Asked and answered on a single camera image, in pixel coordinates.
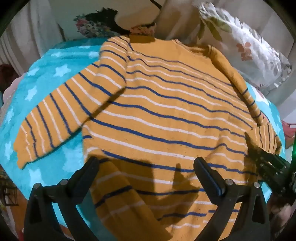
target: beige curtain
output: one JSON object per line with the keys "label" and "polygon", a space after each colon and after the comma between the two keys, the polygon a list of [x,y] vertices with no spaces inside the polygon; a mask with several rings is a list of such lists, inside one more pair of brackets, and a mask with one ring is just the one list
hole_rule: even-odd
{"label": "beige curtain", "polygon": [[11,64],[21,76],[47,50],[62,41],[48,0],[31,0],[0,38],[0,64]]}

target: yellow fabric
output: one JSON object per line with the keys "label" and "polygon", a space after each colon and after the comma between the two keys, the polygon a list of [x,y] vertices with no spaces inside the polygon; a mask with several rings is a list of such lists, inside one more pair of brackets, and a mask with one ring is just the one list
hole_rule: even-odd
{"label": "yellow fabric", "polygon": [[216,206],[193,172],[196,157],[247,184],[257,176],[245,133],[268,152],[281,145],[219,51],[144,36],[109,39],[99,61],[32,110],[14,143],[19,168],[80,126],[85,160],[108,158],[91,187],[97,214],[128,241],[197,237]]}

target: blue bedsheet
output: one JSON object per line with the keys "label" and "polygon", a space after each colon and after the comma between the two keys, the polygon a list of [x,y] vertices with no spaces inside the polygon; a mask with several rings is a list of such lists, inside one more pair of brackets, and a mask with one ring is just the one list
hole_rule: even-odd
{"label": "blue bedsheet", "polygon": [[[82,135],[79,130],[54,152],[20,170],[16,165],[17,155],[13,150],[13,143],[21,122],[50,92],[97,60],[99,48],[105,40],[105,38],[93,38],[60,43],[35,62],[20,82],[0,127],[0,164],[26,198],[29,198],[32,186],[37,182],[42,185],[55,185],[61,179],[70,178],[83,166],[83,150]],[[276,107],[263,99],[253,87],[247,85],[259,108],[269,118],[285,146]],[[267,193],[267,197],[269,190],[265,187],[263,190]],[[65,225],[57,205],[54,208],[58,221]],[[79,206],[79,211],[100,240],[116,240],[99,221],[90,194]]]}

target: green leaf print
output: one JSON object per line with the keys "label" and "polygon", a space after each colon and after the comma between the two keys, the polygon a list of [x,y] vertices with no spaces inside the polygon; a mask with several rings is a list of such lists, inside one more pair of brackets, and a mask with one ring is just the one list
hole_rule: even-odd
{"label": "green leaf print", "polygon": [[202,39],[204,32],[205,32],[205,24],[203,23],[202,20],[200,20],[200,30],[198,31],[198,34],[197,34],[197,37],[199,40]]}
{"label": "green leaf print", "polygon": [[227,32],[227,33],[232,33],[232,29],[231,27],[225,23],[224,21],[218,19],[218,18],[215,18],[215,17],[210,17],[209,18],[219,29]]}
{"label": "green leaf print", "polygon": [[209,28],[209,30],[211,31],[211,34],[213,35],[214,39],[222,42],[222,37],[220,36],[219,32],[217,31],[217,29],[215,28],[213,23],[210,21],[207,21],[207,20],[205,20],[205,23],[206,23],[207,27]]}

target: white pillow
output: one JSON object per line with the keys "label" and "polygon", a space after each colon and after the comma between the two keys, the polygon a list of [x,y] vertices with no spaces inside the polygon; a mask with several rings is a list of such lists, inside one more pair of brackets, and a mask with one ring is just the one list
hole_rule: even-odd
{"label": "white pillow", "polygon": [[255,30],[212,3],[201,3],[197,42],[222,52],[243,78],[267,94],[289,76],[292,65]]}

